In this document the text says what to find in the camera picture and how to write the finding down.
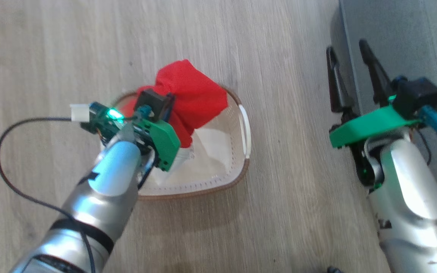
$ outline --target green 3d-printed part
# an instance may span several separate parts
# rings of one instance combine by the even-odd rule
[[[405,120],[392,108],[392,105],[388,105],[352,119],[331,131],[330,142],[333,147],[343,147],[418,122],[420,122],[418,119]]]
[[[137,126],[151,137],[160,159],[158,168],[169,171],[181,145],[173,127],[163,120],[151,122],[147,119],[141,119]]]

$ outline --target red cloth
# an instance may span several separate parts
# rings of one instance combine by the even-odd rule
[[[198,71],[188,60],[176,61],[158,71],[154,86],[143,86],[137,90],[152,88],[165,96],[175,95],[175,103],[168,121],[181,142],[189,147],[195,129],[204,126],[227,107],[227,91]],[[124,116],[132,116],[137,99],[120,109]]]

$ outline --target blue connector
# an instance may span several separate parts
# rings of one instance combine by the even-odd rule
[[[437,133],[437,112],[430,105],[425,105],[421,107],[418,112],[418,118],[425,123],[427,126],[430,126]]]
[[[139,114],[141,115],[141,119],[149,119],[149,116],[151,115],[151,106],[145,104],[137,109],[139,111]]]

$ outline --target black band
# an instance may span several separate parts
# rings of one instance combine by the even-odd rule
[[[107,252],[111,254],[112,249],[114,248],[114,242],[111,237],[109,237],[106,233],[104,233],[104,231],[96,228],[95,226],[91,226],[80,221],[77,222],[79,223],[80,227],[82,227],[83,232],[88,237],[91,237],[92,239],[99,242],[107,250]],[[68,229],[80,233],[80,229],[76,227],[74,222],[68,218],[55,221],[50,227],[50,230],[53,229]]]

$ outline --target plastic basket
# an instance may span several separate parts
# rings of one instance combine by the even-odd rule
[[[135,94],[127,93],[117,102]],[[192,135],[189,150],[180,149],[168,173],[153,169],[139,190],[139,200],[191,197],[236,185],[246,174],[251,150],[246,110],[227,90],[228,107]]]

